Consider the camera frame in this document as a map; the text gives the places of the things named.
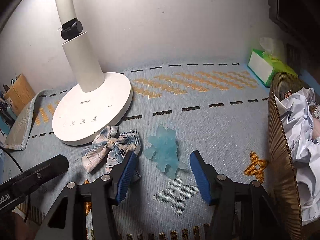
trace lamp base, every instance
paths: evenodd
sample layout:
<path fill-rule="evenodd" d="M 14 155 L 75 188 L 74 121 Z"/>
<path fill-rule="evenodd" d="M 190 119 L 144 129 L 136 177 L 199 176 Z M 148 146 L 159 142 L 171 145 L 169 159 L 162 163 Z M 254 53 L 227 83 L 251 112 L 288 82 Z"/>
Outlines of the lamp base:
<path fill-rule="evenodd" d="M 52 129 L 63 143 L 76 146 L 92 142 L 105 126 L 116 125 L 128 110 L 132 100 L 129 79 L 114 72 L 104 75 L 105 81 L 97 89 L 84 93 L 77 84 L 58 104 Z"/>

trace blue gel toy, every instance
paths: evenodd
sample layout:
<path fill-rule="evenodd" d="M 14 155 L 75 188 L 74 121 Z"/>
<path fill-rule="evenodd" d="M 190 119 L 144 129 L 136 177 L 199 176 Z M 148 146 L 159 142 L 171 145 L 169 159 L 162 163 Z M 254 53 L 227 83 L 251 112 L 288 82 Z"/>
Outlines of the blue gel toy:
<path fill-rule="evenodd" d="M 167 165 L 169 169 L 166 175 L 170 179 L 176 178 L 177 169 L 186 169 L 187 165 L 178 160 L 176 143 L 176 131 L 165 129 L 163 125 L 159 125 L 156 131 L 156 136 L 146 138 L 152 146 L 143 151 L 143 154 L 150 160 L 158 163 L 157 168 L 161 172 L 166 171 Z"/>

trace crumpled paper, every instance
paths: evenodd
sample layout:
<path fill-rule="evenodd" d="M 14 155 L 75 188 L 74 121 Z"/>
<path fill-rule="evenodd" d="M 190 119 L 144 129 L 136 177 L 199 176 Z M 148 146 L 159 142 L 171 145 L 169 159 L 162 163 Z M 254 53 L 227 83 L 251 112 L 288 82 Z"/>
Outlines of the crumpled paper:
<path fill-rule="evenodd" d="M 314 123 L 308 107 L 316 105 L 314 94 L 313 88 L 302 88 L 281 102 L 275 97 L 297 170 L 303 225 L 320 217 L 320 137 L 312 141 Z"/>

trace folded mat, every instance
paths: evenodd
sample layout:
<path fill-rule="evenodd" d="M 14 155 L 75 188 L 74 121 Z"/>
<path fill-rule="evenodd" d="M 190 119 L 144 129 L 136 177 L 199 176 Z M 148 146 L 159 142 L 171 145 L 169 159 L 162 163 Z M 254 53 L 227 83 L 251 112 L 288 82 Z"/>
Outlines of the folded mat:
<path fill-rule="evenodd" d="M 257 83 L 245 65 L 199 61 L 150 66 L 124 75 L 134 93 L 119 132 L 137 129 L 142 151 L 150 146 L 145 138 L 154 135 L 160 124 L 176 130 L 179 160 L 189 168 L 178 170 L 177 178 L 170 180 L 155 162 L 140 154 L 137 170 L 142 178 L 113 208 L 123 239 L 158 235 L 160 239 L 186 240 L 191 235 L 204 239 L 213 207 L 202 200 L 192 174 L 189 157 L 193 150 L 218 173 L 242 183 L 258 179 L 268 190 L 268 89 Z M 66 174 L 31 195 L 30 217 L 39 224 L 68 182 L 89 183 L 105 173 L 104 160 L 88 174 L 81 163 L 82 150 L 88 146 L 65 145 L 52 132 L 54 109 L 71 87 L 40 92 L 20 114 L 6 141 L 6 147 L 25 148 L 12 154 L 23 170 L 57 154 L 72 163 Z M 18 173 L 15 164 L 5 158 L 4 180 Z M 25 203 L 19 207 L 26 210 Z M 90 203 L 85 212 L 88 238 L 92 239 Z"/>

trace orange pattern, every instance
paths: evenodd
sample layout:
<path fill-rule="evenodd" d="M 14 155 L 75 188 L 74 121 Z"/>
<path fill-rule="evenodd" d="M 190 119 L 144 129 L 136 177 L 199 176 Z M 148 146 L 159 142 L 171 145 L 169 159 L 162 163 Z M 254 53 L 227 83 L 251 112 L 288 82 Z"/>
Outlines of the orange pattern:
<path fill-rule="evenodd" d="M 83 184 L 88 184 L 88 183 L 90 183 L 90 182 L 88 179 L 86 179 Z M 91 202 L 85 202 L 85 215 L 86 216 L 89 215 L 90 210 L 91 210 Z"/>
<path fill-rule="evenodd" d="M 244 175 L 256 176 L 256 179 L 262 184 L 264 181 L 263 170 L 268 166 L 269 161 L 265 159 L 259 159 L 259 156 L 253 151 L 250 152 L 250 161 L 251 164 L 245 168 L 243 172 Z"/>
<path fill-rule="evenodd" d="M 162 80 L 165 80 L 165 81 L 171 82 L 171 83 L 177 83 L 178 85 L 183 85 L 184 87 L 198 90 L 199 92 L 207 92 L 210 90 L 210 89 L 205 88 L 203 86 L 198 86 L 197 84 L 189 83 L 184 80 L 177 79 L 177 78 L 171 77 L 171 76 L 159 75 L 159 76 L 155 76 L 155 78 L 162 79 Z"/>
<path fill-rule="evenodd" d="M 244 74 L 246 74 L 246 75 L 250 76 L 249 72 L 248 72 L 248 71 L 246 71 L 246 70 L 241 71 L 241 73 L 244 73 Z"/>
<path fill-rule="evenodd" d="M 249 77 L 244 76 L 244 75 L 241 75 L 241 73 L 236 73 L 236 72 L 232 72 L 232 71 L 229 71 L 228 73 L 232 73 L 232 74 L 234 74 L 234 75 L 236 75 L 236 76 L 238 76 L 238 77 L 240 77 L 240 78 L 243 78 L 244 80 L 248 80 L 248 81 L 250 81 L 250 82 L 253 82 L 253 83 L 255 83 L 255 84 L 258 84 L 258 82 L 257 82 L 255 79 L 249 78 Z"/>
<path fill-rule="evenodd" d="M 219 74 L 219 75 L 222 75 L 222 74 L 223 74 L 223 72 L 220 72 L 220 71 L 212 71 L 212 73 L 214 73 L 214 74 Z"/>
<path fill-rule="evenodd" d="M 206 85 L 209 85 L 209 86 L 212 86 L 213 88 L 217 88 L 218 87 L 218 84 L 217 83 L 214 83 L 214 82 L 211 82 L 209 80 L 206 80 L 204 78 L 201 78 L 201 77 L 198 77 L 198 76 L 194 76 L 194 75 L 190 75 L 190 74 L 185 74 L 185 73 L 176 73 L 176 75 L 179 75 L 179 76 L 182 76 L 182 77 L 185 77 L 187 79 L 191 79 L 193 81 L 198 81 L 202 84 L 206 84 Z"/>
<path fill-rule="evenodd" d="M 196 74 L 199 74 L 199 75 L 205 76 L 205 77 L 207 77 L 207 78 L 211 78 L 211 79 L 217 80 L 217 81 L 219 81 L 219 82 L 224 82 L 224 81 L 225 81 L 224 79 L 218 78 L 218 77 L 216 77 L 215 75 L 212 75 L 212 74 L 207 73 L 207 72 L 198 71 L 198 72 L 196 72 Z M 224 87 L 224 86 L 222 86 L 222 85 L 220 85 L 220 84 L 217 84 L 217 83 L 214 83 L 214 82 L 211 82 L 211 81 L 209 81 L 209 82 L 212 83 L 212 84 L 217 85 L 217 87 L 218 87 L 220 90 L 228 90 L 228 89 L 229 89 L 228 87 Z"/>
<path fill-rule="evenodd" d="M 212 76 L 211 78 L 216 79 L 219 82 L 224 82 L 225 84 L 233 86 L 233 87 L 235 87 L 237 89 L 243 89 L 242 86 L 240 86 L 239 84 L 236 84 L 236 83 L 234 83 L 232 81 L 229 81 L 229 80 L 226 80 L 226 79 L 223 79 L 223 78 L 220 78 L 220 77 L 215 77 L 215 76 Z"/>
<path fill-rule="evenodd" d="M 244 80 L 242 80 L 242 79 L 239 79 L 239 78 L 237 78 L 237 77 L 234 77 L 234 76 L 231 76 L 231 75 L 228 75 L 228 74 L 225 74 L 224 76 L 228 77 L 229 79 L 235 80 L 235 81 L 237 81 L 237 82 L 239 82 L 239 83 L 241 83 L 241 84 L 244 84 L 244 85 L 246 85 L 246 86 L 248 86 L 248 87 L 257 88 L 257 86 L 254 86 L 254 85 L 252 85 L 251 83 L 248 83 L 248 82 L 246 82 L 246 81 L 244 81 Z"/>
<path fill-rule="evenodd" d="M 35 124 L 36 125 L 40 125 L 41 124 L 40 118 L 38 116 L 35 118 Z"/>
<path fill-rule="evenodd" d="M 168 86 L 167 84 L 161 84 L 159 82 L 148 80 L 145 78 L 138 78 L 133 80 L 133 82 L 142 83 L 143 85 L 147 85 L 154 88 L 160 88 L 161 90 L 174 93 L 175 95 L 181 95 L 181 94 L 187 93 L 185 90 L 182 90 L 180 88 L 171 87 L 171 86 Z"/>
<path fill-rule="evenodd" d="M 143 88 L 138 88 L 138 87 L 132 87 L 133 92 L 136 94 L 140 94 L 142 96 L 148 96 L 148 99 L 150 98 L 160 98 L 162 96 L 162 93 L 155 93 L 151 92 L 149 90 L 145 90 Z"/>
<path fill-rule="evenodd" d="M 44 111 L 43 107 L 39 108 L 39 112 L 40 112 L 40 114 L 42 116 L 43 121 L 44 122 L 49 122 L 49 118 L 48 118 L 46 112 Z"/>
<path fill-rule="evenodd" d="M 53 105 L 48 104 L 48 105 L 47 105 L 47 108 L 48 108 L 48 110 L 49 110 L 50 114 L 52 114 L 52 116 L 53 116 L 54 111 L 55 111 L 55 109 L 54 109 Z"/>

